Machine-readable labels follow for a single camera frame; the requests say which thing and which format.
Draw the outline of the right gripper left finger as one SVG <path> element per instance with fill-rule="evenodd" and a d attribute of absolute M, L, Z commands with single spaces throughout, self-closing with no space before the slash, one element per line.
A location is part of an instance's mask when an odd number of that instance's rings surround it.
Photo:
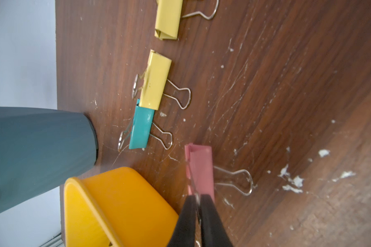
<path fill-rule="evenodd" d="M 200 196 L 187 196 L 167 247 L 194 247 Z"/>

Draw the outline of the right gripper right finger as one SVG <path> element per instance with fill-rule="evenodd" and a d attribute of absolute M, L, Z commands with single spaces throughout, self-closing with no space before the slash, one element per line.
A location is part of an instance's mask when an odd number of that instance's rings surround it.
<path fill-rule="evenodd" d="M 202 247 L 233 247 L 210 195 L 200 197 Z"/>

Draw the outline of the yellow plastic storage box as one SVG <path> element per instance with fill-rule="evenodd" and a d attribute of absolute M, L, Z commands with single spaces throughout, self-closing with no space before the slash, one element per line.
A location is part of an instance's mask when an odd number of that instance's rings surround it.
<path fill-rule="evenodd" d="M 67 247 L 165 247 L 176 211 L 134 169 L 117 168 L 64 187 Z"/>

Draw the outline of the pink binder clip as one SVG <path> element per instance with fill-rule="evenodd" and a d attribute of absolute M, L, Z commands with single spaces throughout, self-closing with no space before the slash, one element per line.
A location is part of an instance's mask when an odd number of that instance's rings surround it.
<path fill-rule="evenodd" d="M 195 196 L 209 195 L 215 200 L 215 187 L 224 186 L 235 189 L 241 195 L 250 196 L 256 187 L 250 172 L 246 169 L 235 171 L 225 170 L 214 165 L 212 147 L 186 144 L 184 147 L 186 165 L 186 177 L 189 180 L 188 194 Z M 219 171 L 229 177 L 244 175 L 249 187 L 237 185 L 235 182 L 215 182 L 214 172 Z"/>

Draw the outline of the teal binder clip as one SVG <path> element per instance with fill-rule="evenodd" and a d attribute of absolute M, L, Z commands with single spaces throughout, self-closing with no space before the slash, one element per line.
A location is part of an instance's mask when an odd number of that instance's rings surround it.
<path fill-rule="evenodd" d="M 163 145 L 165 150 L 169 150 L 173 145 L 172 133 L 163 131 L 153 122 L 155 110 L 140 107 L 139 103 L 140 99 L 137 99 L 134 117 L 127 126 L 126 130 L 120 133 L 117 146 L 118 152 L 121 152 L 124 147 L 125 141 L 128 139 L 129 149 L 146 148 L 150 137 L 157 139 Z M 162 139 L 150 133 L 152 126 L 157 128 L 161 132 L 161 134 L 168 135 L 170 137 L 170 142 L 168 145 L 165 145 Z"/>

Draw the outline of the yellow binder clip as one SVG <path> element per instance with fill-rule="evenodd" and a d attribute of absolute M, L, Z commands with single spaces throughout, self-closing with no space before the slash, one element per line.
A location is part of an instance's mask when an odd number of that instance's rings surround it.
<path fill-rule="evenodd" d="M 154 50 L 150 50 L 146 70 L 141 75 L 136 75 L 131 93 L 134 99 L 140 92 L 139 107 L 158 110 L 163 96 L 175 100 L 182 110 L 189 106 L 192 96 L 191 90 L 188 87 L 179 88 L 168 79 L 171 64 L 171 59 Z M 171 84 L 178 91 L 187 91 L 189 93 L 186 105 L 183 106 L 179 99 L 164 93 L 166 83 Z"/>
<path fill-rule="evenodd" d="M 155 37 L 159 40 L 177 40 L 181 19 L 201 16 L 205 20 L 211 20 L 218 9 L 219 0 L 215 2 L 213 13 L 206 15 L 201 11 L 181 15 L 183 1 L 157 0 L 157 14 L 155 21 Z"/>

